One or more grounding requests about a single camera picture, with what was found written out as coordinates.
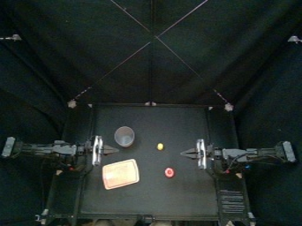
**cable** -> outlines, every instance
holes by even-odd
[[[246,156],[246,155],[250,155],[250,154],[251,154],[251,153],[243,153],[243,154],[237,155],[237,156],[233,158],[233,160],[231,161],[231,163],[229,163],[227,169],[224,170],[224,172],[225,172],[227,170],[231,169],[231,165],[233,164],[233,162],[235,162],[236,159],[239,159],[240,157],[243,157],[243,156]]]
[[[45,201],[44,201],[45,191],[44,191],[44,182],[42,182],[42,167],[44,167],[44,163],[45,163],[45,159],[41,162],[41,168],[40,168],[40,183],[41,183],[41,190],[42,190],[42,211],[44,211],[44,207],[45,207]]]

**red button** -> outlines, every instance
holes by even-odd
[[[165,168],[165,177],[171,178],[175,175],[175,171],[172,168]]]

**yellow ball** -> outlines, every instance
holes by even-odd
[[[156,145],[156,149],[157,149],[157,151],[163,151],[163,149],[164,149],[164,145],[163,145],[161,143],[157,143],[157,145]]]

